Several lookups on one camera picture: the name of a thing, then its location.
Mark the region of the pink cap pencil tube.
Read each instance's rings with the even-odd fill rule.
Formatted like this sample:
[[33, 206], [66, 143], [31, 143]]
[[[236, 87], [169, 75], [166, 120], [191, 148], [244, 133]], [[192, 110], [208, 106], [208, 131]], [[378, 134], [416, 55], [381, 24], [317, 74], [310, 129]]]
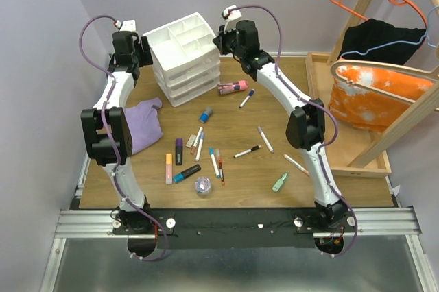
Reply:
[[248, 89], [248, 82], [246, 80], [238, 80], [236, 82], [219, 84], [217, 86], [217, 93], [219, 95], [227, 95], [247, 89]]

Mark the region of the clear jar of paperclips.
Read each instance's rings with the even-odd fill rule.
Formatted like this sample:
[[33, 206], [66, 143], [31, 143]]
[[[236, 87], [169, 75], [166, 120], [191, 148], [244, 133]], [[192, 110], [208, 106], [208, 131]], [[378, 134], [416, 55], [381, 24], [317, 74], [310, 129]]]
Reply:
[[208, 177], [198, 177], [195, 181], [194, 189], [199, 197], [207, 197], [213, 190], [212, 181]]

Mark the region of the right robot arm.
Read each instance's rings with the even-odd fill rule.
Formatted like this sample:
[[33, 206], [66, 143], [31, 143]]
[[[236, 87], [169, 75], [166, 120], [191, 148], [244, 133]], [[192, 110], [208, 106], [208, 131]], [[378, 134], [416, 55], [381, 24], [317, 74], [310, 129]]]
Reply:
[[323, 103], [300, 91], [274, 58], [260, 49], [253, 21], [242, 20], [234, 27], [221, 25], [213, 43], [222, 55], [238, 59], [244, 73], [266, 87], [289, 115], [285, 135], [289, 144], [299, 150], [313, 183], [316, 225], [329, 232], [351, 218], [356, 228], [356, 215], [337, 187], [327, 160]]

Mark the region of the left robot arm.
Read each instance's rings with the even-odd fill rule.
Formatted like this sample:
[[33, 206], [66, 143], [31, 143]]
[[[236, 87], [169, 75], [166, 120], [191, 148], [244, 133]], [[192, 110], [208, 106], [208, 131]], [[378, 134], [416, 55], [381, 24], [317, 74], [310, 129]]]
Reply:
[[132, 169], [133, 141], [125, 108], [139, 69], [152, 63], [149, 51], [143, 49], [144, 40], [127, 29], [112, 34], [114, 53], [106, 71], [104, 92], [91, 109], [80, 115], [87, 154], [107, 173], [117, 192], [119, 209], [131, 213], [128, 225], [138, 234], [151, 228], [152, 217]]

